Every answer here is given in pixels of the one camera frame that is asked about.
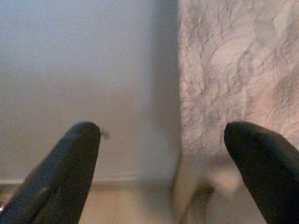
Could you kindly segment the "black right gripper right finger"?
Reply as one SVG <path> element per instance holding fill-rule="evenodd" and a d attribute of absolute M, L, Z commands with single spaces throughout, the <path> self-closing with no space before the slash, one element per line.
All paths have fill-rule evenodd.
<path fill-rule="evenodd" d="M 282 135 L 235 121 L 226 149 L 267 224 L 299 224 L 299 150 Z"/>

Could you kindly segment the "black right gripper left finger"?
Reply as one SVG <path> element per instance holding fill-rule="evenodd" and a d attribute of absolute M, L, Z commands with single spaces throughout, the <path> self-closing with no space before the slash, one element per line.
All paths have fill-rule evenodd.
<path fill-rule="evenodd" d="M 93 179 L 100 128 L 71 127 L 0 212 L 0 224 L 78 224 Z"/>

